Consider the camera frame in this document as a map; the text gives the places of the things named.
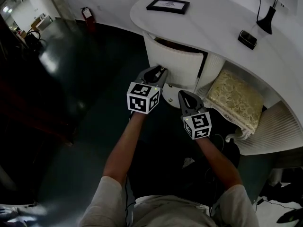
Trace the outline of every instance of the ceiling light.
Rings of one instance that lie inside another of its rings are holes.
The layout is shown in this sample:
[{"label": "ceiling light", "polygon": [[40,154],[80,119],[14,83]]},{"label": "ceiling light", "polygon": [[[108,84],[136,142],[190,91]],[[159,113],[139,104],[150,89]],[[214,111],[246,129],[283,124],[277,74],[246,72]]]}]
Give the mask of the ceiling light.
[{"label": "ceiling light", "polygon": [[9,10],[8,6],[4,7],[3,12],[7,12]]}]

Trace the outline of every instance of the upholstered stool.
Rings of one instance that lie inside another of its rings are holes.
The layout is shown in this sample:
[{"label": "upholstered stool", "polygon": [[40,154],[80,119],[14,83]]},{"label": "upholstered stool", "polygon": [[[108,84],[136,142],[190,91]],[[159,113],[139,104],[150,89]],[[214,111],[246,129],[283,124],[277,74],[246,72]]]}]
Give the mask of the upholstered stool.
[{"label": "upholstered stool", "polygon": [[254,134],[262,113],[262,96],[233,73],[222,70],[204,98],[205,107],[214,108],[241,130],[226,137],[245,140]]}]

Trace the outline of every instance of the picture frame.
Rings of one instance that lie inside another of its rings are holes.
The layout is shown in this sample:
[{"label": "picture frame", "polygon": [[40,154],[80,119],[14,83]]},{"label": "picture frame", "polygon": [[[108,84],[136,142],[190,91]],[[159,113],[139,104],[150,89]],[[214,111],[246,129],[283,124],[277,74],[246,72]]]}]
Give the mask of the picture frame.
[{"label": "picture frame", "polygon": [[185,14],[189,7],[189,2],[180,0],[154,0],[146,9],[169,13]]}]

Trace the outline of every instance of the fire extinguisher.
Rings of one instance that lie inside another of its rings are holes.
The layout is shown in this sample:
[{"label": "fire extinguisher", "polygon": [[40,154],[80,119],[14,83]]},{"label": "fire extinguisher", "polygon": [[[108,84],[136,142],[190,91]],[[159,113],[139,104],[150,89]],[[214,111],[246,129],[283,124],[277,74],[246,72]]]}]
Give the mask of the fire extinguisher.
[{"label": "fire extinguisher", "polygon": [[86,25],[91,33],[94,33],[96,31],[95,26],[95,19],[92,15],[90,9],[88,7],[81,8],[82,9],[82,15],[85,19]]}]

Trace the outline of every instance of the black frame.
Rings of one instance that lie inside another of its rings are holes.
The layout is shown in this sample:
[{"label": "black frame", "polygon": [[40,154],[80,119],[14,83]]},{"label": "black frame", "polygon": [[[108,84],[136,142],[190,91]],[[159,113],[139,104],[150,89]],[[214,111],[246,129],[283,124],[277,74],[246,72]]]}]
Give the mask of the black frame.
[{"label": "black frame", "polygon": [[160,0],[154,0],[150,5],[146,7],[147,10],[153,10],[153,11],[163,11],[163,12],[170,12],[170,13],[179,13],[179,14],[185,14],[186,10],[188,9],[189,2],[180,1],[180,0],[161,0],[161,1],[168,1],[168,2],[179,2],[184,3],[184,6],[182,9],[173,9],[173,8],[165,8],[165,7],[157,7],[154,6],[156,2]]}]

